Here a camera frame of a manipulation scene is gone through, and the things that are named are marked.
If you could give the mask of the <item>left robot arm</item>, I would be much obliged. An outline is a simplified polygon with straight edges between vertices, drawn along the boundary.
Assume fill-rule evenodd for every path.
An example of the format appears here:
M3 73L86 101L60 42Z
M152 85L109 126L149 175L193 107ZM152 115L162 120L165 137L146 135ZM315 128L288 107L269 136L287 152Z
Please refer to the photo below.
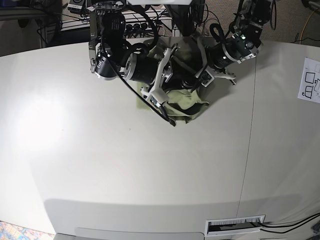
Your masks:
M274 0L241 0L227 33L218 23L209 26L216 45L205 46L201 37L195 39L202 67L194 76L181 80L181 87L194 91L200 86L208 87L215 79L226 79L235 85L236 77L227 72L227 67L255 58L263 47L260 36L264 25L276 18Z

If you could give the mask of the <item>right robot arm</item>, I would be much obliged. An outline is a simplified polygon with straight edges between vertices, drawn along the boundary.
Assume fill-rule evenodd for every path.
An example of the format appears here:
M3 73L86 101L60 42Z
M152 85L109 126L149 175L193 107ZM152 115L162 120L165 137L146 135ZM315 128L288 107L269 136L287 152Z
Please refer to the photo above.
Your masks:
M119 78L131 92L147 103L162 105L169 94L182 88L176 46L166 47L160 57L150 53L156 48L160 34L144 6L128 0L89 0L90 70L99 78ZM150 43L130 43L126 38L129 24L124 12L140 15L152 36Z

